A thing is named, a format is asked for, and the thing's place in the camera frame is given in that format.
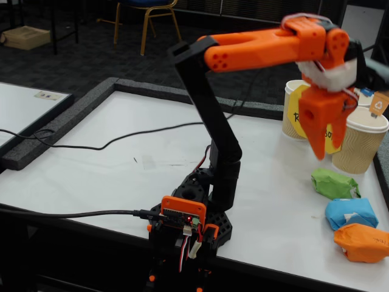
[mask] blue bean bag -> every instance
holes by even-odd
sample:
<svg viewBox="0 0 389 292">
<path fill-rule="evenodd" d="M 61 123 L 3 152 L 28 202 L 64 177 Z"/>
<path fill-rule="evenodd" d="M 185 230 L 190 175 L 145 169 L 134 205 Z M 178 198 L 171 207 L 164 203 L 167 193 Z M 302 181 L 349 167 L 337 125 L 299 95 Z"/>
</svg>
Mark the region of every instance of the blue bean bag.
<svg viewBox="0 0 389 292">
<path fill-rule="evenodd" d="M 344 225 L 359 223 L 376 228 L 378 219 L 367 198 L 334 199 L 326 208 L 326 217 L 333 230 Z"/>
</svg>

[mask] white table surface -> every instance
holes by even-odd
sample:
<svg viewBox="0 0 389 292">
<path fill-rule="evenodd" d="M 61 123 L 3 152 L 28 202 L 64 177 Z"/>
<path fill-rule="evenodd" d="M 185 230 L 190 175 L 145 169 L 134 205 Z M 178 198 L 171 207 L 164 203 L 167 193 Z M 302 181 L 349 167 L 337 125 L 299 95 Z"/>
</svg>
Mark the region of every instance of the white table surface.
<svg viewBox="0 0 389 292">
<path fill-rule="evenodd" d="M 44 92 L 61 97 L 57 100 L 46 100 L 34 96 L 41 91 L 0 83 L 0 128 L 19 133 L 69 96 L 46 90 Z M 13 137 L 11 134 L 0 133 L 0 146 Z"/>
<path fill-rule="evenodd" d="M 100 146 L 126 133 L 199 121 L 183 103 L 115 92 L 57 144 Z M 318 162 L 308 143 L 281 133 L 281 122 L 235 116 L 243 150 L 233 225 L 218 256 L 365 291 L 389 287 L 389 260 L 352 263 L 325 218 L 329 199 L 311 185 Z M 46 213 L 149 209 L 170 195 L 201 160 L 210 138 L 201 125 L 131 137 L 103 151 L 50 149 L 19 172 L 0 175 L 0 203 Z M 354 176 L 389 231 L 373 165 Z M 77 221 L 148 238 L 147 222 L 127 215 Z"/>
</svg>

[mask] yellow paper cup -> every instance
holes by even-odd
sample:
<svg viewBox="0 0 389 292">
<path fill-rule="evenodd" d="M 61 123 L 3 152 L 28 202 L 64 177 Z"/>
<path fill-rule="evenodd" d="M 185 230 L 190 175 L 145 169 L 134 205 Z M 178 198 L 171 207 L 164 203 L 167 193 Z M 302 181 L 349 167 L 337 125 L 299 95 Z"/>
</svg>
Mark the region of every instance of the yellow paper cup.
<svg viewBox="0 0 389 292">
<path fill-rule="evenodd" d="M 332 163 L 344 172 L 365 173 L 388 130 L 386 117 L 374 118 L 368 108 L 358 106 L 347 118 L 345 140 L 332 156 Z"/>
<path fill-rule="evenodd" d="M 285 86 L 285 102 L 284 102 L 284 114 L 282 119 L 282 132 L 288 137 L 305 141 L 306 138 L 301 137 L 297 134 L 296 130 L 293 128 L 291 121 L 287 118 L 287 108 L 289 106 L 289 98 L 291 93 L 295 91 L 300 85 L 308 85 L 304 80 L 291 80 L 286 83 Z"/>
</svg>

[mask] red wire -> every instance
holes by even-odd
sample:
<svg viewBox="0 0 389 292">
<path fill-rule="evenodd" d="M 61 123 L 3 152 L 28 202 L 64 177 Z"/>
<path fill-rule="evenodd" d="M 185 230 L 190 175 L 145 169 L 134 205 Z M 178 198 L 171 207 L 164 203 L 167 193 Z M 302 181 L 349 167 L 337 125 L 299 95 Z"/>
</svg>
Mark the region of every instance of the red wire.
<svg viewBox="0 0 389 292">
<path fill-rule="evenodd" d="M 180 262 L 179 262 L 179 267 L 178 267 L 179 273 L 181 273 L 182 265 L 184 264 L 183 263 L 183 261 L 184 261 L 184 249 L 187 245 L 187 240 L 188 240 L 188 236 L 185 236 L 184 241 L 182 242 L 182 246 L 181 246 Z"/>
<path fill-rule="evenodd" d="M 198 227 L 198 233 L 199 233 L 199 242 L 202 242 L 202 234 L 201 234 L 201 223 L 199 223 L 199 227 Z"/>
<path fill-rule="evenodd" d="M 189 249 L 190 249 L 190 237 L 188 237 L 187 259 L 189 257 Z"/>
<path fill-rule="evenodd" d="M 205 155 L 204 155 L 204 157 L 201 159 L 200 163 L 194 168 L 194 170 L 192 171 L 192 173 L 195 172 L 197 169 L 199 169 L 200 166 L 204 163 L 205 159 L 207 158 L 207 153 L 208 153 L 209 148 L 211 148 L 211 145 L 208 145 L 208 146 L 207 146 L 207 148 L 205 149 Z"/>
</svg>

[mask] circuit board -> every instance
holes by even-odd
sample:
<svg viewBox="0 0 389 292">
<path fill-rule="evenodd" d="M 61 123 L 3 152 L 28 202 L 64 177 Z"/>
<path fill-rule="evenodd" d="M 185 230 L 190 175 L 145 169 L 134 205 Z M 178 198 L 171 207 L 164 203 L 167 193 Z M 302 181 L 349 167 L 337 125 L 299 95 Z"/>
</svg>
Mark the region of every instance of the circuit board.
<svg viewBox="0 0 389 292">
<path fill-rule="evenodd" d="M 176 210 L 164 209 L 164 215 L 169 218 L 164 223 L 176 228 L 184 228 L 185 225 L 189 225 L 192 229 L 197 230 L 200 222 L 199 216 Z"/>
</svg>

